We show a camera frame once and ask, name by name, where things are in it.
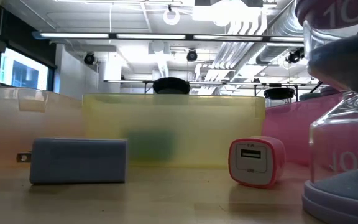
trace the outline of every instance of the number 10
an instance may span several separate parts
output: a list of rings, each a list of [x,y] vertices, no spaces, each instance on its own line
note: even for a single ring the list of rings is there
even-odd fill
[[[352,159],[352,167],[351,169],[348,169],[346,167],[346,164],[345,164],[345,157],[346,156],[350,156],[351,159]],[[342,170],[344,172],[347,172],[347,171],[350,171],[350,170],[356,170],[358,168],[358,162],[357,162],[357,158],[356,156],[354,155],[353,152],[343,152],[341,154],[341,156],[339,157],[339,165],[341,166]],[[336,162],[336,153],[333,152],[333,165],[329,165],[329,167],[334,171],[334,172],[337,172],[337,162]]]
[[[358,16],[356,16],[355,18],[349,18],[349,16],[347,15],[347,7],[350,1],[351,0],[344,0],[341,8],[341,19],[346,23],[353,23],[358,21]],[[328,14],[329,14],[329,25],[332,29],[335,29],[336,28],[336,2],[332,3],[328,7],[327,11],[324,12],[323,15],[327,16]]]

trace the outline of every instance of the wall charger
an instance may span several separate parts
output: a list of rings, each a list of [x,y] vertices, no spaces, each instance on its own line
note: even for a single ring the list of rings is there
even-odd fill
[[[17,161],[31,162],[32,184],[125,182],[127,141],[36,139]]]
[[[229,172],[239,184],[271,188],[283,174],[285,148],[271,137],[235,140],[229,150]]]

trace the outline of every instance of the ceiling light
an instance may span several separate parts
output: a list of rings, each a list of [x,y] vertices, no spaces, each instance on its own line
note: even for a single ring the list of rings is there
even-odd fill
[[[186,35],[175,34],[117,34],[118,39],[160,39],[160,40],[184,40]]]
[[[74,38],[74,39],[98,39],[109,38],[109,34],[69,34],[69,33],[41,33],[44,38]]]
[[[262,37],[241,35],[194,35],[195,40],[261,41]]]
[[[303,37],[271,37],[270,41],[277,42],[303,42]]]
[[[111,83],[143,83],[141,80],[105,80],[105,82]]]
[[[168,18],[168,13],[170,13],[170,12],[173,12],[175,14],[172,19]],[[162,15],[162,19],[168,25],[171,25],[171,26],[176,25],[180,20],[180,14],[179,14],[178,9],[174,8],[174,9],[170,9],[170,10],[168,10],[168,9],[165,10],[164,14]]]
[[[222,85],[223,82],[189,82],[189,84],[200,84],[200,85]]]

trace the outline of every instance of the pink plastic bin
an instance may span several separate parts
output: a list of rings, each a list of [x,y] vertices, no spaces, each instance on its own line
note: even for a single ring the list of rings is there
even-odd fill
[[[342,100],[342,94],[324,96],[266,109],[262,135],[284,143],[287,162],[309,165],[309,128]]]

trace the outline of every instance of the fluorescent light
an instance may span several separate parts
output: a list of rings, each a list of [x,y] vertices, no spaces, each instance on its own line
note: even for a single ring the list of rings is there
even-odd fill
[[[109,38],[109,34],[41,33],[45,38]]]
[[[281,42],[303,42],[303,37],[271,37],[270,41],[281,41]]]
[[[200,85],[222,85],[223,82],[189,82],[189,84],[200,84]]]
[[[184,40],[186,35],[176,34],[117,34],[118,39],[175,39]]]
[[[140,81],[140,80],[105,80],[105,82],[111,82],[111,83],[143,83],[143,81]]]
[[[194,35],[195,40],[261,41],[262,37],[241,35]]]

